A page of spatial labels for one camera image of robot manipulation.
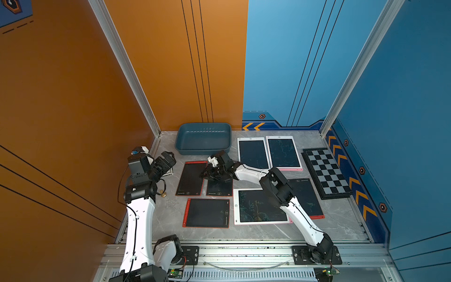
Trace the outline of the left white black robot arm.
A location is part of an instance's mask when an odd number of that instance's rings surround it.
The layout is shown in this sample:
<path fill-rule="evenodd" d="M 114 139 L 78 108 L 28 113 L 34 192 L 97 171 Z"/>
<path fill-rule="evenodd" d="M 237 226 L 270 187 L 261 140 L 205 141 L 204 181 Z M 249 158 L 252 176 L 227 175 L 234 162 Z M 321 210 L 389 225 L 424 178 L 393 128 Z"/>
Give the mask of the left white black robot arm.
<path fill-rule="evenodd" d="M 161 196 L 157 183 L 176 164 L 172 152 L 164 151 L 156 159 L 147 147 L 135 148 L 128 157 L 124 202 L 128 210 L 128 229 L 124 257 L 119 274 L 112 282 L 168 282 L 168 271 L 183 250 L 176 235 L 159 239 L 152 246 L 152 224 L 156 197 Z"/>

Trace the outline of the left aluminium corner post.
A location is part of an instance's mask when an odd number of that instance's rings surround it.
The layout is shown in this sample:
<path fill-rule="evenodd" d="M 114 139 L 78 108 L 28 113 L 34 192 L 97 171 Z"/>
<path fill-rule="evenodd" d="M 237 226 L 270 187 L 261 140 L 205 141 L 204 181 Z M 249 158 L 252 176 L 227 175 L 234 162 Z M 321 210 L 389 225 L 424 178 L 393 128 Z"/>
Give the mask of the left aluminium corner post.
<path fill-rule="evenodd" d="M 124 47 L 121 37 L 116 29 L 113 19 L 108 11 L 105 1 L 89 0 L 89 5 L 92 8 L 98 23 L 100 24 L 104 35 L 113 51 L 115 58 L 121 67 L 124 77 L 128 81 L 130 89 L 132 90 L 137 103 L 139 104 L 144 117 L 146 118 L 152 133 L 156 138 L 161 135 L 160 126 L 157 123 L 155 114 L 152 111 L 149 100 L 142 88 L 136 71 L 132 65 L 129 55 Z"/>

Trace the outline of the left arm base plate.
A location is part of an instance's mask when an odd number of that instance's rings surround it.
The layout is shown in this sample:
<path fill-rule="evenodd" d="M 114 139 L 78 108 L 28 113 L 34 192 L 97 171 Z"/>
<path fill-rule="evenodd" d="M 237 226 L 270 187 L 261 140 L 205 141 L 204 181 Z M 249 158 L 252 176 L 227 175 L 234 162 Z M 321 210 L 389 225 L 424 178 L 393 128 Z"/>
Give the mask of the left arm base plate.
<path fill-rule="evenodd" d="M 198 265 L 199 250 L 198 246 L 182 246 L 181 250 L 176 251 L 176 256 L 171 263 L 173 265 L 196 266 Z"/>

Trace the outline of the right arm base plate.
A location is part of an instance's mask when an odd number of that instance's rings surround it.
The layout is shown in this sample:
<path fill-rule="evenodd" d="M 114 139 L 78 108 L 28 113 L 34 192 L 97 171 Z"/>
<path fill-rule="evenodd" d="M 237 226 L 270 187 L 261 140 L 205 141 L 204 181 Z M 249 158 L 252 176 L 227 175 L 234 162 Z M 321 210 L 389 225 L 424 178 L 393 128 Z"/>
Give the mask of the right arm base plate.
<path fill-rule="evenodd" d="M 332 246 L 332 249 L 327 252 L 314 250 L 308 246 L 292 246 L 292 256 L 295 265 L 341 265 L 342 258 L 337 246 Z"/>

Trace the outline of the pink writing tablet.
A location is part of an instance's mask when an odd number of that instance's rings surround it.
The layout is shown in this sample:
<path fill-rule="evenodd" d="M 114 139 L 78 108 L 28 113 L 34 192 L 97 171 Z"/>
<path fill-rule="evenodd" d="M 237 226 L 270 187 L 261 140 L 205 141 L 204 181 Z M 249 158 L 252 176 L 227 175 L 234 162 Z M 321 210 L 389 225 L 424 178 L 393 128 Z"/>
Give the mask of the pink writing tablet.
<path fill-rule="evenodd" d="M 293 136 L 266 137 L 270 165 L 281 171 L 303 171 Z"/>
<path fill-rule="evenodd" d="M 263 189 L 235 189 L 233 192 L 235 225 L 289 224 L 284 211 L 270 203 Z"/>

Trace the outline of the teal storage box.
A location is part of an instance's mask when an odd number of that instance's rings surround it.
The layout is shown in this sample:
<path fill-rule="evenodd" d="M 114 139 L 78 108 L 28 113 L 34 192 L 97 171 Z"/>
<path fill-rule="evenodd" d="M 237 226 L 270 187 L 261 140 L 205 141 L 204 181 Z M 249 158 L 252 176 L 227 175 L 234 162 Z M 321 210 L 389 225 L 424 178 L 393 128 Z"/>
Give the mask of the teal storage box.
<path fill-rule="evenodd" d="M 232 145 L 228 123 L 185 123 L 177 133 L 175 148 L 181 155 L 214 155 Z"/>

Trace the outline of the light blue writing tablet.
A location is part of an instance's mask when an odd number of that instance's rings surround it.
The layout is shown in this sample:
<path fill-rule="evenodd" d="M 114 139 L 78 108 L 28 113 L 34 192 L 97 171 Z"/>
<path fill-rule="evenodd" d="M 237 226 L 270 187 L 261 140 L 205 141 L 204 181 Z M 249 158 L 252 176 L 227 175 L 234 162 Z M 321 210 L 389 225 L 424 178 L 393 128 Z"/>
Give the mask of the light blue writing tablet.
<path fill-rule="evenodd" d="M 263 137 L 239 137 L 237 146 L 239 162 L 252 168 L 270 168 L 270 161 Z"/>

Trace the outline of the red writing tablet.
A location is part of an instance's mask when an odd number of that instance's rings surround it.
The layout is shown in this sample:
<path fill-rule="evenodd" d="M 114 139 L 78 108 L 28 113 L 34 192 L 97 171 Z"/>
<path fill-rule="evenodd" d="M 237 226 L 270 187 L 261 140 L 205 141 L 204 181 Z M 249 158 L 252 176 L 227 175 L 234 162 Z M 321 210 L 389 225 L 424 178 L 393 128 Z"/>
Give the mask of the red writing tablet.
<path fill-rule="evenodd" d="M 207 183 L 207 196 L 225 196 L 233 195 L 233 179 L 209 180 Z"/>
<path fill-rule="evenodd" d="M 229 227 L 230 201 L 227 199 L 188 199 L 183 227 L 218 228 Z"/>
<path fill-rule="evenodd" d="M 300 205 L 312 220 L 325 218 L 310 179 L 289 179 L 288 184 L 294 191 Z"/>
<path fill-rule="evenodd" d="M 176 196 L 200 196 L 204 179 L 201 173 L 207 167 L 206 161 L 186 162 L 176 190 Z"/>

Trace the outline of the right aluminium corner post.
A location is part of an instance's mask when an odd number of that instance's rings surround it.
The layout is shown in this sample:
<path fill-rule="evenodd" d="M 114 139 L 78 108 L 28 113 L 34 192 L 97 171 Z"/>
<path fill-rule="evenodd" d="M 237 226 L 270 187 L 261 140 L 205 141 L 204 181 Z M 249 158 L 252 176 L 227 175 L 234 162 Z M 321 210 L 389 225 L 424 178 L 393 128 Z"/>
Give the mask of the right aluminium corner post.
<path fill-rule="evenodd" d="M 378 49 L 380 43 L 382 42 L 404 3 L 404 0 L 390 0 L 386 2 L 342 88 L 340 89 L 334 103 L 332 104 L 322 127 L 319 130 L 320 137 L 325 138 L 327 132 L 332 128 L 332 124 L 334 123 L 341 109 L 344 107 L 346 101 L 352 94 L 352 91 L 357 85 L 360 77 L 364 73 L 366 67 L 368 66 L 370 60 Z"/>

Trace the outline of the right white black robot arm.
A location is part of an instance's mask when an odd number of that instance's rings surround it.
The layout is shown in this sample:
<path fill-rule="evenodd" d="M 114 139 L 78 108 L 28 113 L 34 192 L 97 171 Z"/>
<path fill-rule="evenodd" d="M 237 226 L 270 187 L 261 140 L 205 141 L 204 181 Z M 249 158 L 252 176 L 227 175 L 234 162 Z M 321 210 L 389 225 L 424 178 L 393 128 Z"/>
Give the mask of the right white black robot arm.
<path fill-rule="evenodd" d="M 322 231 L 300 205 L 293 188 L 282 172 L 273 167 L 259 169 L 233 161 L 224 150 L 208 157 L 207 166 L 200 174 L 207 180 L 234 179 L 259 184 L 271 204 L 281 209 L 293 221 L 303 235 L 310 250 L 310 260 L 316 264 L 330 264 L 334 255 L 334 243 Z"/>

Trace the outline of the aluminium front rail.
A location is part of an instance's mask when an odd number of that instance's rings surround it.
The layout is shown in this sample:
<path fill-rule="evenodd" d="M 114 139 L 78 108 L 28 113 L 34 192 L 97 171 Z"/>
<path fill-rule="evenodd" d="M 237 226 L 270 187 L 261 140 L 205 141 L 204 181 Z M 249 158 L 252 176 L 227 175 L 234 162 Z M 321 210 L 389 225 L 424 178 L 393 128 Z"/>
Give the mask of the aluminium front rail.
<path fill-rule="evenodd" d="M 334 282 L 401 282 L 403 279 L 382 244 L 339 241 L 341 265 L 295 265 L 292 246 L 302 241 L 184 241 L 198 246 L 198 265 L 184 269 L 181 281 L 171 282 L 317 282 L 314 269 L 336 268 Z"/>

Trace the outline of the right green circuit board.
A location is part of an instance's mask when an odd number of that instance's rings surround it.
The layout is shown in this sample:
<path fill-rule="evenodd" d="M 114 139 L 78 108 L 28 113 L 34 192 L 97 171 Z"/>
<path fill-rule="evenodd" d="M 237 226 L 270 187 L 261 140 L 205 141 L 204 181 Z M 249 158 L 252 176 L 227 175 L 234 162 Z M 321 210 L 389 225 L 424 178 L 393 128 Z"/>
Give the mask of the right green circuit board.
<path fill-rule="evenodd" d="M 336 268 L 314 269 L 315 278 L 317 282 L 333 282 L 334 277 L 340 274 Z"/>

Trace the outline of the aluminium corner post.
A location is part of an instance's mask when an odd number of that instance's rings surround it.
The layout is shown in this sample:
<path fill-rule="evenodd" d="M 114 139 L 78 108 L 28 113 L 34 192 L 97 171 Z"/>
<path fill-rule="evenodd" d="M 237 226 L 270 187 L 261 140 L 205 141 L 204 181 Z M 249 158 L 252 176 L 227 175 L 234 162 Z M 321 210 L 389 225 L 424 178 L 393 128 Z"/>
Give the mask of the aluminium corner post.
<path fill-rule="evenodd" d="M 139 104 L 144 117 L 146 118 L 152 133 L 156 138 L 161 135 L 160 126 L 157 123 L 155 114 L 152 111 L 149 100 L 142 88 L 136 71 L 132 65 L 129 55 L 124 47 L 121 37 L 116 29 L 113 19 L 108 11 L 105 1 L 89 0 L 89 5 L 92 8 L 98 23 L 100 24 L 104 35 L 113 51 L 115 58 L 121 67 L 124 77 L 128 81 L 130 89 L 132 90 L 137 103 Z"/>
<path fill-rule="evenodd" d="M 357 85 L 360 77 L 364 73 L 366 67 L 368 66 L 370 60 L 378 49 L 380 43 L 382 42 L 404 3 L 404 0 L 390 0 L 386 2 L 342 88 L 340 89 L 334 103 L 332 104 L 322 127 L 319 130 L 320 137 L 325 138 L 327 132 L 332 128 L 332 124 L 334 123 L 341 109 L 344 107 L 346 101 L 352 94 L 352 91 Z"/>

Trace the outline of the green circuit board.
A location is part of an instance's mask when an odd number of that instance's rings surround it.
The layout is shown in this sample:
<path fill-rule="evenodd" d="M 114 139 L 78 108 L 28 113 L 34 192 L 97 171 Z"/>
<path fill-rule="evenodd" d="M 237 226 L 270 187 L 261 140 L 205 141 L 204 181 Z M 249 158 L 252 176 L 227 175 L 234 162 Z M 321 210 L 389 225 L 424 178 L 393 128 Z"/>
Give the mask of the green circuit board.
<path fill-rule="evenodd" d="M 336 268 L 314 269 L 315 278 L 317 282 L 333 282 L 334 277 L 340 274 Z"/>
<path fill-rule="evenodd" d="M 169 269 L 167 274 L 169 280 L 181 281 L 184 278 L 184 269 Z"/>

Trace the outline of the left green circuit board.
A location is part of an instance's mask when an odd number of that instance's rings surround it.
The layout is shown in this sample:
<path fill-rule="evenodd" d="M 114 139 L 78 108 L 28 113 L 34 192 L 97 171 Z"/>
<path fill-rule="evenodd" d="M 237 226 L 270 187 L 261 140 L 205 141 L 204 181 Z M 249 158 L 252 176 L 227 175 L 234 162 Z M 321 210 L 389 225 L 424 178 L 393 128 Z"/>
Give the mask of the left green circuit board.
<path fill-rule="evenodd" d="M 169 280 L 181 281 L 184 278 L 184 269 L 169 269 L 167 274 Z"/>

